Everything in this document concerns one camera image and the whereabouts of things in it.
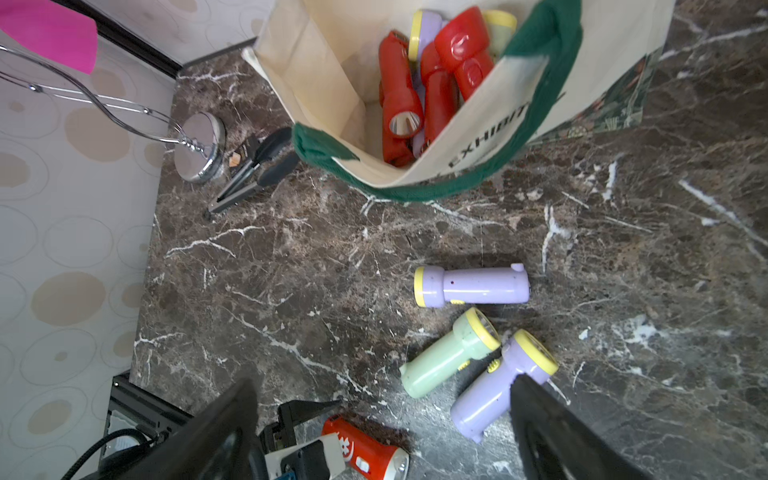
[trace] green bag strap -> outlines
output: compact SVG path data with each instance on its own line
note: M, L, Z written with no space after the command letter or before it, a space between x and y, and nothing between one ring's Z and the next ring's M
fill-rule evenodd
M402 187L374 188L356 179L333 157L359 160L324 131L296 124L293 147L310 165L335 174L367 194L399 202L424 202L478 186L509 162L531 138L558 100L581 47L581 0L542 0L531 11L504 51L505 56L547 56L549 62L536 86L528 113L512 138L490 160L450 180Z

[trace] green flashlight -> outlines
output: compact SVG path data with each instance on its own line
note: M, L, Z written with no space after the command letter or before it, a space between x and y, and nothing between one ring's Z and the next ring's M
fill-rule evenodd
M453 323L453 329L427 350L400 367L402 386L408 395L420 399L464 369L470 360L484 359L501 346L496 329L475 307Z

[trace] red flashlight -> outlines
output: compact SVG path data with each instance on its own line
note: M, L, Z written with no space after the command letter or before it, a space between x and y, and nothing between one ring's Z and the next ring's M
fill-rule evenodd
M493 60L488 53L491 39L480 8L464 10L451 20L435 37L435 48L445 69L456 77L464 100L488 76Z
M379 83L379 104L384 105L384 89ZM394 167L403 168L415 160L408 146L407 138L395 138L386 124L382 128L382 153L384 161Z
M411 81L408 40L397 31L392 30L379 45L379 68L384 125L396 138L410 138L421 129L424 111Z
M403 480L408 475L410 457L405 450L378 443L339 415L323 425L323 435L330 433L339 436L344 462L368 480Z
M458 110L458 95L453 75L440 63L434 42L422 53L422 84L426 88L424 100L424 146L428 147Z

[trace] dark brown marble surface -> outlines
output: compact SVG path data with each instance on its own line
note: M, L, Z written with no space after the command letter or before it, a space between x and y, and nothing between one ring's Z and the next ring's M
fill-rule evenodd
M210 222L226 179L166 164L131 380L196 413L250 377L260 427L286 400L343 397L412 453L411 479L521 478L507 420L475 445L449 418L486 362L420 400L398 372L462 311L416 306L418 265L521 261L531 302L481 308L549 347L546 388L608 444L656 478L768 478L767 7L680 2L641 127L525 152L433 204L302 166ZM174 118L197 111L228 148L290 124L237 53L179 77Z

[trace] wallpaper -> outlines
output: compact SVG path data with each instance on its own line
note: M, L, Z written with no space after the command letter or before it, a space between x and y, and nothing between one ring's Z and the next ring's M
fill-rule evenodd
M86 0L180 64L259 34L273 0Z
M0 71L71 88L6 53ZM91 76L69 73L170 110L172 80L106 41ZM131 364L163 153L90 104L0 80L0 478L60 478L102 437L110 379Z

